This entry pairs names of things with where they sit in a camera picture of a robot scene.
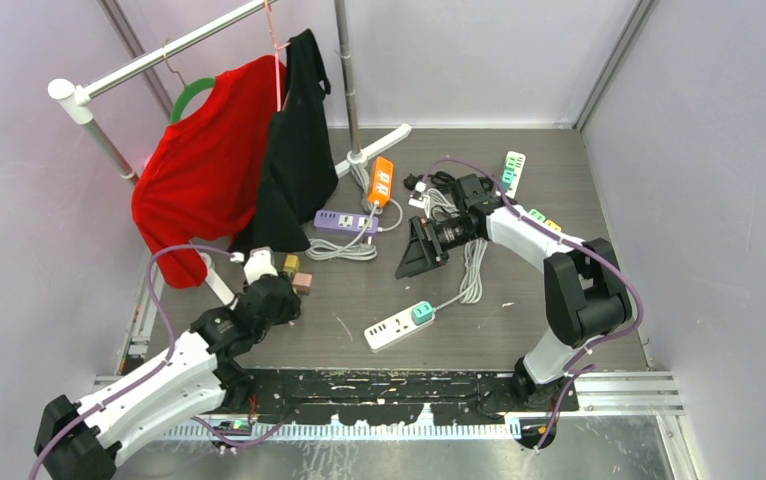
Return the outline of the pink plug adapter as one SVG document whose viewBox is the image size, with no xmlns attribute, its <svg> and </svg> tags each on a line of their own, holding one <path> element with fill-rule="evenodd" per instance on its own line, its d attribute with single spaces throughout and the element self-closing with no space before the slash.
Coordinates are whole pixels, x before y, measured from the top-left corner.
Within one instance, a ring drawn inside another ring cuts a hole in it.
<svg viewBox="0 0 766 480">
<path fill-rule="evenodd" d="M 313 276 L 309 273 L 296 273 L 292 279 L 292 287 L 298 295 L 309 295 L 312 289 Z"/>
</svg>

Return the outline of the yellow plug adapter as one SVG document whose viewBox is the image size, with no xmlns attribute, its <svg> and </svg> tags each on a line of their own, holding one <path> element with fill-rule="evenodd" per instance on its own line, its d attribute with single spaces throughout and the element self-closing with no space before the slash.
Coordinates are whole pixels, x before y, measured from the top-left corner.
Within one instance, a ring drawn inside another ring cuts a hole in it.
<svg viewBox="0 0 766 480">
<path fill-rule="evenodd" d="M 288 276 L 289 279 L 293 279 L 298 273 L 300 267 L 300 259 L 297 255 L 288 254 L 285 256 L 282 271 Z"/>
</svg>

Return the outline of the teal adapter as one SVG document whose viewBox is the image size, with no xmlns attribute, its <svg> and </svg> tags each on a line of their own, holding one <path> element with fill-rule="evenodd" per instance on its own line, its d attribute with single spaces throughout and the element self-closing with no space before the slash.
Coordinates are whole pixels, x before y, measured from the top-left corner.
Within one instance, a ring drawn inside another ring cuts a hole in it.
<svg viewBox="0 0 766 480">
<path fill-rule="evenodd" d="M 421 326 L 432 321 L 434 315 L 434 308 L 427 301 L 419 302 L 410 309 L 410 317 L 415 326 Z"/>
</svg>

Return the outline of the orange power strip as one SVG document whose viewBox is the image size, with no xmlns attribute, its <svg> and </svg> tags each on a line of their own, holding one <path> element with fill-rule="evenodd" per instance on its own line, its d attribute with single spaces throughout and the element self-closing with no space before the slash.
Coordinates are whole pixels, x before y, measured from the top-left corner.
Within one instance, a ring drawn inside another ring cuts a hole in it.
<svg viewBox="0 0 766 480">
<path fill-rule="evenodd" d="M 366 200 L 375 208 L 383 208 L 391 199 L 394 180 L 394 164 L 383 156 L 378 156 L 369 176 L 369 188 Z"/>
</svg>

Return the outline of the purple power strip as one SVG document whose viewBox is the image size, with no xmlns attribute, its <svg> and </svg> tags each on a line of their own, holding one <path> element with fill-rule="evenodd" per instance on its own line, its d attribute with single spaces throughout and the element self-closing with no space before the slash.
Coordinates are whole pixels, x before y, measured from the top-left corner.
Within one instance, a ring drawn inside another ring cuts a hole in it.
<svg viewBox="0 0 766 480">
<path fill-rule="evenodd" d="M 319 210 L 313 219 L 313 228 L 320 233 L 354 236 L 361 231 L 375 236 L 380 231 L 377 216 L 331 210 Z"/>
</svg>

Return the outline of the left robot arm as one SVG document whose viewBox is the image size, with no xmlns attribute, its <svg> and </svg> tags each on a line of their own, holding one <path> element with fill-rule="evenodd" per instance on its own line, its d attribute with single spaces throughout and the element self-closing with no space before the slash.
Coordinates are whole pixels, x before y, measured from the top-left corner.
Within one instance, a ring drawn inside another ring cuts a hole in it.
<svg viewBox="0 0 766 480">
<path fill-rule="evenodd" d="M 115 383 L 44 408 L 29 476 L 110 479 L 144 445 L 177 424 L 222 408 L 244 409 L 253 377 L 237 357 L 274 326 L 300 316 L 301 299 L 284 273 L 265 274 L 231 302 L 203 312 L 162 354 Z"/>
</svg>

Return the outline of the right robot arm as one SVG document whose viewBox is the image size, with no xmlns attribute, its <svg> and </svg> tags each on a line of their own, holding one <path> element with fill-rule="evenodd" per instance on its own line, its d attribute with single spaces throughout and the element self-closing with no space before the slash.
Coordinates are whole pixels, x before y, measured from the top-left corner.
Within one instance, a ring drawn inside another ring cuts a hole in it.
<svg viewBox="0 0 766 480">
<path fill-rule="evenodd" d="M 539 410 L 551 400 L 572 359 L 631 317 L 615 252 L 605 239 L 583 241 L 547 227 L 474 174 L 454 180 L 450 194 L 455 215 L 410 219 L 395 276 L 410 278 L 438 268 L 450 250 L 476 240 L 503 246 L 537 268 L 548 329 L 517 361 L 510 384 L 521 407 Z"/>
</svg>

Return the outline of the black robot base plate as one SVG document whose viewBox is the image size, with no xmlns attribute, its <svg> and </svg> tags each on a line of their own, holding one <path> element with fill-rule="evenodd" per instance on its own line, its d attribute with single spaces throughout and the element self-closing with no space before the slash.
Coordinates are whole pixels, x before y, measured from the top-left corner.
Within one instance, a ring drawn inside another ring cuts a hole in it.
<svg viewBox="0 0 766 480">
<path fill-rule="evenodd" d="M 413 425 L 423 411 L 435 426 L 499 424 L 505 415 L 549 415 L 579 407 L 573 391 L 555 381 L 517 393 L 515 375 L 480 370 L 248 369 L 239 391 L 213 408 L 265 423 L 348 426 Z"/>
</svg>

